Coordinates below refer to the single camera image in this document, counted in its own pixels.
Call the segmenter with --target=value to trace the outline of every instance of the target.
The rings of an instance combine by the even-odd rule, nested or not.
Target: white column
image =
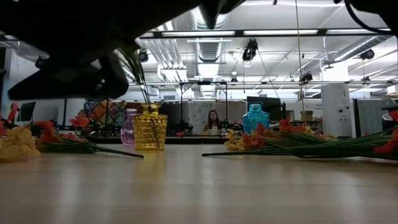
[[[348,67],[345,62],[331,65],[322,71],[323,81],[348,81]],[[323,131],[325,135],[352,136],[348,84],[322,86]]]

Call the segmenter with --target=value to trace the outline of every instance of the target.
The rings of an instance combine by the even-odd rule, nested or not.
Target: yellow glass vase
[[[163,150],[166,141],[167,115],[159,114],[158,103],[143,104],[144,113],[134,116],[137,150]]]

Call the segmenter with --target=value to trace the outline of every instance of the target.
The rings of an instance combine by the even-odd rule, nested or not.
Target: woman
[[[220,119],[218,119],[218,114],[216,110],[211,110],[209,111],[208,121],[205,127],[203,128],[203,131],[219,130],[220,124],[221,124]]]
[[[77,116],[87,118],[87,116],[88,116],[88,109],[80,110],[79,113],[77,114]]]

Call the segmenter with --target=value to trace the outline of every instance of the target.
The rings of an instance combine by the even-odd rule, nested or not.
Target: glass vase
[[[136,109],[126,109],[126,120],[120,130],[120,139],[125,146],[134,145],[134,115],[136,113]]]
[[[144,113],[134,116],[137,150],[163,150],[166,141],[167,116],[159,114],[158,103],[143,104]]]
[[[246,134],[255,131],[258,124],[269,129],[269,113],[263,112],[261,106],[262,103],[252,103],[249,105],[249,112],[243,115],[243,131]]]

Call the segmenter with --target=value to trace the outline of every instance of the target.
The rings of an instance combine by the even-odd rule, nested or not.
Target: computer monitor
[[[255,102],[259,103],[261,102],[262,103],[261,110],[269,113],[269,119],[271,121],[280,121],[283,119],[281,103],[279,98],[248,96],[247,102],[248,102],[248,111],[249,111],[249,104]]]
[[[31,121],[33,110],[35,110],[36,102],[23,103],[19,108],[17,121]]]

